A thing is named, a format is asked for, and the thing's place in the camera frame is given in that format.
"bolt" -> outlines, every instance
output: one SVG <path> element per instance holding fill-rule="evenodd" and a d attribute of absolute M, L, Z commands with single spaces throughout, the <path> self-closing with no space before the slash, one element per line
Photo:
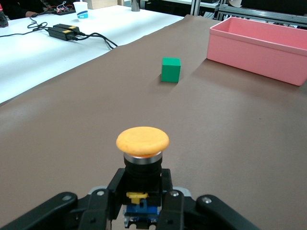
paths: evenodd
<path fill-rule="evenodd" d="M 212 202 L 212 200 L 206 196 L 202 199 L 202 201 L 205 202 L 206 204 L 209 204 Z"/>
<path fill-rule="evenodd" d="M 63 198 L 62 198 L 62 200 L 70 200 L 71 199 L 71 196 L 70 195 L 66 195 L 66 196 L 64 196 Z"/>
<path fill-rule="evenodd" d="M 105 192 L 104 192 L 104 191 L 98 191 L 96 194 L 97 194 L 98 196 L 102 196 L 102 195 L 105 194 Z"/>
<path fill-rule="evenodd" d="M 179 196 L 179 193 L 175 190 L 170 192 L 171 196 Z"/>

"cardboard box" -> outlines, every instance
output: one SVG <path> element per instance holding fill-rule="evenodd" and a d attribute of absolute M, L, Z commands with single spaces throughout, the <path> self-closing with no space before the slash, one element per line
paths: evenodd
<path fill-rule="evenodd" d="M 91 10 L 100 9 L 118 4 L 118 0 L 83 0 L 88 3 L 88 8 Z"/>
<path fill-rule="evenodd" d="M 210 28 L 207 58 L 293 85 L 307 80 L 307 30 L 230 17 Z"/>

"white table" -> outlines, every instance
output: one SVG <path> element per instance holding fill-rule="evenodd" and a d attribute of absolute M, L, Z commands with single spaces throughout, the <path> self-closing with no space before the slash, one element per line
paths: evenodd
<path fill-rule="evenodd" d="M 145 10 L 132 12 L 128 7 L 113 6 L 89 10 L 89 19 L 85 22 L 79 22 L 75 13 L 39 16 L 35 20 L 47 22 L 50 27 L 58 23 L 75 25 L 83 33 L 97 32 L 122 46 L 182 18 Z M 29 32 L 27 26 L 30 23 L 29 18 L 9 21 L 8 27 L 0 29 L 0 36 Z M 78 42 L 63 41 L 50 37 L 46 31 L 2 37 L 0 41 L 0 103 L 110 51 L 98 37 Z"/>

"aluminum rail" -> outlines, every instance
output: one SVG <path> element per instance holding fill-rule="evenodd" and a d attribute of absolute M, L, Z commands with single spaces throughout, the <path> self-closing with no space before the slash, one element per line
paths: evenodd
<path fill-rule="evenodd" d="M 236 8 L 228 5 L 220 5 L 217 19 L 221 21 L 224 15 L 232 15 L 248 19 L 258 19 L 267 22 L 283 23 L 307 27 L 307 17 L 271 11 L 259 11 L 247 8 Z"/>
<path fill-rule="evenodd" d="M 200 11 L 201 0 L 192 0 L 191 3 L 191 15 L 198 16 Z"/>

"white cup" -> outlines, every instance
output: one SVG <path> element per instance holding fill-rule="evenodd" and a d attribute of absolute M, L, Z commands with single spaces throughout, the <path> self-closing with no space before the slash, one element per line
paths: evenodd
<path fill-rule="evenodd" d="M 87 2 L 76 1 L 73 3 L 73 5 L 75 7 L 77 17 L 80 22 L 88 18 Z"/>

